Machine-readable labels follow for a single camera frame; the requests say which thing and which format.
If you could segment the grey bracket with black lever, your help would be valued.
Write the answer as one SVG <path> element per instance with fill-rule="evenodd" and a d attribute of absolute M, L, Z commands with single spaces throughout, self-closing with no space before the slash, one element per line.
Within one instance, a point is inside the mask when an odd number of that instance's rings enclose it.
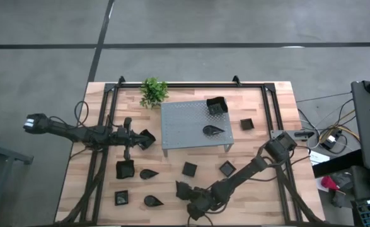
<path fill-rule="evenodd" d="M 313 131 L 299 130 L 299 131 L 284 131 L 284 130 L 271 130 L 270 136 L 272 139 L 281 135 L 283 132 L 287 133 L 295 141 L 307 141 L 315 133 Z"/>

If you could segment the black power adapter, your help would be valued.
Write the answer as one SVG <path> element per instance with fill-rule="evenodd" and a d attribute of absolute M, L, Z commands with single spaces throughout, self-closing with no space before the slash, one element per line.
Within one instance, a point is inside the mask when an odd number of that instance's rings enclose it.
<path fill-rule="evenodd" d="M 320 146 L 324 149 L 331 150 L 336 145 L 336 142 L 339 140 L 340 136 L 340 134 L 322 136 L 320 138 Z"/>

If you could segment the small black square plate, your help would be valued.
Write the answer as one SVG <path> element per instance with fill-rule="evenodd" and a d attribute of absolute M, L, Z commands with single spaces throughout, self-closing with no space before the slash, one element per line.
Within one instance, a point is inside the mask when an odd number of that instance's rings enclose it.
<path fill-rule="evenodd" d="M 235 171 L 236 168 L 233 166 L 232 163 L 229 161 L 225 161 L 220 167 L 219 167 L 220 172 L 225 176 L 225 177 L 230 177 Z"/>
<path fill-rule="evenodd" d="M 197 165 L 189 162 L 185 162 L 183 169 L 182 169 L 182 174 L 188 177 L 194 177 L 195 173 L 197 171 Z"/>
<path fill-rule="evenodd" d="M 128 190 L 116 191 L 114 193 L 114 203 L 115 206 L 122 206 L 129 203 L 129 193 Z"/>
<path fill-rule="evenodd" d="M 251 118 L 240 120 L 241 128 L 243 131 L 252 130 L 255 128 Z"/>

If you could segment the black aluminium table frame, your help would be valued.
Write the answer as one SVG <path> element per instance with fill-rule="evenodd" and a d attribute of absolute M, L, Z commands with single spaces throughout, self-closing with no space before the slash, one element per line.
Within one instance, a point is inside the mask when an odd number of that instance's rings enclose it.
<path fill-rule="evenodd" d="M 243 168 L 257 153 L 258 148 L 268 140 L 269 131 L 283 128 L 287 131 L 299 130 L 301 121 L 297 105 L 288 81 L 277 82 L 172 82 L 168 85 L 169 102 L 205 100 L 216 96 L 225 97 L 229 107 L 229 118 L 234 144 L 228 152 L 222 146 L 204 148 L 173 149 L 164 157 L 161 147 L 161 111 L 158 108 L 144 108 L 140 105 L 141 94 L 138 83 L 124 83 L 118 92 L 104 92 L 103 82 L 88 85 L 84 96 L 86 105 L 81 119 L 86 125 L 104 122 L 105 115 L 112 117 L 120 125 L 126 117 L 132 118 L 132 128 L 136 132 L 147 129 L 156 137 L 147 150 L 134 147 L 131 157 L 137 171 L 145 168 L 159 174 L 149 180 L 138 175 L 124 180 L 116 179 L 115 165 L 122 159 L 123 148 L 111 147 L 107 156 L 107 167 L 103 185 L 95 190 L 100 203 L 90 197 L 86 226 L 184 226 L 189 223 L 187 202 L 179 199 L 176 181 L 184 181 L 192 186 L 208 187 L 223 174 L 219 167 L 230 161 L 237 169 Z M 251 118 L 255 126 L 243 131 L 240 120 Z M 182 174 L 185 162 L 197 165 L 194 177 Z M 114 193 L 128 190 L 129 203 L 115 206 Z M 163 206 L 147 207 L 144 198 L 157 197 Z"/>

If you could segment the black wavy square plate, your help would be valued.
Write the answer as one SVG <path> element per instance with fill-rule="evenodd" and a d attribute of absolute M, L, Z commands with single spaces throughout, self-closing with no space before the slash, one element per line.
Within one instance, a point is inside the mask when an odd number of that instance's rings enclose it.
<path fill-rule="evenodd" d="M 206 105 L 211 115 L 228 113 L 228 106 L 223 96 L 207 99 Z"/>
<path fill-rule="evenodd" d="M 116 162 L 116 179 L 133 177 L 135 174 L 134 161 L 125 160 Z"/>
<path fill-rule="evenodd" d="M 156 138 L 147 129 L 141 131 L 140 135 L 147 137 L 146 141 L 139 143 L 139 147 L 142 150 L 146 150 L 156 141 Z"/>

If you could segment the green potted plant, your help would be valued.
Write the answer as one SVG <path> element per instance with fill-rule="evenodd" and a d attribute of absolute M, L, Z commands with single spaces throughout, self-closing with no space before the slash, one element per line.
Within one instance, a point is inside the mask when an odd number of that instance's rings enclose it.
<path fill-rule="evenodd" d="M 169 98 L 168 83 L 166 81 L 158 81 L 157 78 L 147 78 L 142 82 L 140 93 L 142 98 L 139 103 L 142 107 L 160 107 Z"/>

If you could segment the grey perforated metal shelf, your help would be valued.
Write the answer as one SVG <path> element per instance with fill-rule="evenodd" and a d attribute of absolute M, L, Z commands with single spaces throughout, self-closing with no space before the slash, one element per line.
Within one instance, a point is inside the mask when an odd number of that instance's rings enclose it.
<path fill-rule="evenodd" d="M 225 132 L 206 136 L 202 129 L 214 125 Z M 228 152 L 234 144 L 228 113 L 211 115 L 206 101 L 161 104 L 161 145 L 164 157 L 170 149 L 223 146 Z"/>

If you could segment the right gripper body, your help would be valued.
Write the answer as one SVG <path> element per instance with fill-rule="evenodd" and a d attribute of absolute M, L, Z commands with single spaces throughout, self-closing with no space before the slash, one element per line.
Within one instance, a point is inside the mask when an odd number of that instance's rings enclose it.
<path fill-rule="evenodd" d="M 210 190 L 199 187 L 191 188 L 185 182 L 176 181 L 176 196 L 183 201 L 190 202 L 187 204 L 187 212 L 196 221 L 204 216 L 207 211 L 218 209 L 218 203 L 213 198 Z"/>

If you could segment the white paper sheet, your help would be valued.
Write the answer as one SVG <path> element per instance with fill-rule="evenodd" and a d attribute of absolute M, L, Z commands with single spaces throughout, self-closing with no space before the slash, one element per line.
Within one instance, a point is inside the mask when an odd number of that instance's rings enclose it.
<path fill-rule="evenodd" d="M 311 164 L 317 165 L 319 163 L 327 162 L 330 160 L 330 157 L 321 153 L 317 153 L 316 151 L 311 151 L 309 154 L 309 160 Z"/>

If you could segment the red plastic object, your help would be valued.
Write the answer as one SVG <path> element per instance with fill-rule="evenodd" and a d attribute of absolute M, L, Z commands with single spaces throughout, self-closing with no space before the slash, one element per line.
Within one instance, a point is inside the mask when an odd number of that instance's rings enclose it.
<path fill-rule="evenodd" d="M 340 187 L 333 181 L 330 176 L 325 176 L 321 179 L 320 184 L 325 189 L 339 190 Z"/>

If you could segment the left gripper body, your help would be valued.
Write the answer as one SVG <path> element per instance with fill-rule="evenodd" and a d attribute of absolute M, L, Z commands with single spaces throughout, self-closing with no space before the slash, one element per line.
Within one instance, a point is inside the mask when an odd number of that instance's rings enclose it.
<path fill-rule="evenodd" d="M 129 149 L 132 144 L 131 128 L 130 128 L 131 122 L 132 122 L 132 118 L 126 117 L 124 119 L 123 125 L 119 125 L 117 127 L 117 132 L 115 136 L 116 145 L 124 147 L 124 160 L 130 160 Z"/>

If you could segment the black teardrop plate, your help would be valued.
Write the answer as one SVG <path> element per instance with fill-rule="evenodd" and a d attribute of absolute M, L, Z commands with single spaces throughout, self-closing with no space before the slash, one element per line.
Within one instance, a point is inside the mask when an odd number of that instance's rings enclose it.
<path fill-rule="evenodd" d="M 220 129 L 214 125 L 207 125 L 205 126 L 203 129 L 202 129 L 202 132 L 204 133 L 204 135 L 206 136 L 214 136 L 214 135 L 217 135 L 217 134 L 220 134 L 220 133 L 223 133 L 225 132 L 225 130 L 223 129 Z"/>
<path fill-rule="evenodd" d="M 147 207 L 158 207 L 158 206 L 163 206 L 164 203 L 161 202 L 157 197 L 153 195 L 147 195 L 144 198 L 144 204 Z"/>
<path fill-rule="evenodd" d="M 155 177 L 156 175 L 158 175 L 159 173 L 154 171 L 154 170 L 150 170 L 150 169 L 143 169 L 141 170 L 139 176 L 141 179 L 143 180 L 148 180 L 150 178 L 153 178 Z"/>

